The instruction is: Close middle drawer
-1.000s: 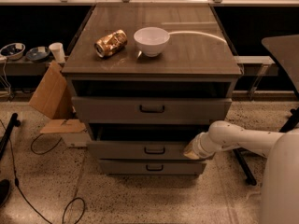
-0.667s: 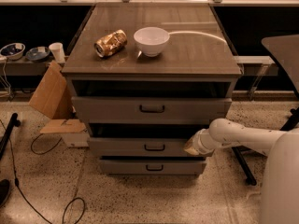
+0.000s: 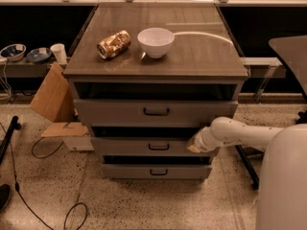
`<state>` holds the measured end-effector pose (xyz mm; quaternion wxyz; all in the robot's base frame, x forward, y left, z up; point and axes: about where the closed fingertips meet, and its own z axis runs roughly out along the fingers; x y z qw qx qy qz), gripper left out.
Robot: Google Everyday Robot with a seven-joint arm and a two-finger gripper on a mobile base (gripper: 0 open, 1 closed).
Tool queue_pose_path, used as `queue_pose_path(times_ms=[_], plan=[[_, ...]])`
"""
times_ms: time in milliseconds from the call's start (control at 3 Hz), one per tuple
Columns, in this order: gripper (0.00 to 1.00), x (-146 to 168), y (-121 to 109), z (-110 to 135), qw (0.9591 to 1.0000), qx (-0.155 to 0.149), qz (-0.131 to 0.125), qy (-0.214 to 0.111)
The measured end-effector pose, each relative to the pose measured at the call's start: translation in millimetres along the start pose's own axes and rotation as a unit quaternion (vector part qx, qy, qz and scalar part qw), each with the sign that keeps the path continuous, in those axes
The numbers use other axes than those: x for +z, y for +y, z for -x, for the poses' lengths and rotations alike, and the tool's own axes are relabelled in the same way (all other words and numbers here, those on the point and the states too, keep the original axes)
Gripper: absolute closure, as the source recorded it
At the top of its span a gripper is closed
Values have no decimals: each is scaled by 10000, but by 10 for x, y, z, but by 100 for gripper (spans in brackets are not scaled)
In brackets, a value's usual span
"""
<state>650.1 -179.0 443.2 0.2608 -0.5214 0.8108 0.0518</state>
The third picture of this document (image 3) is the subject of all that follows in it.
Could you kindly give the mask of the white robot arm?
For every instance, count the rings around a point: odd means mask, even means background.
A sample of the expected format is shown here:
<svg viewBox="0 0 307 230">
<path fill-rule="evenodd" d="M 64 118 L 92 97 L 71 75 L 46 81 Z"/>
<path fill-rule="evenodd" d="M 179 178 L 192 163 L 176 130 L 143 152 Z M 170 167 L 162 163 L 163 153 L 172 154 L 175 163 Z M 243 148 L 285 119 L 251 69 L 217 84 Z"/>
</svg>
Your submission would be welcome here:
<svg viewBox="0 0 307 230">
<path fill-rule="evenodd" d="M 307 125 L 249 126 L 219 117 L 186 148 L 200 153 L 235 145 L 264 152 L 255 230 L 307 230 Z"/>
</svg>

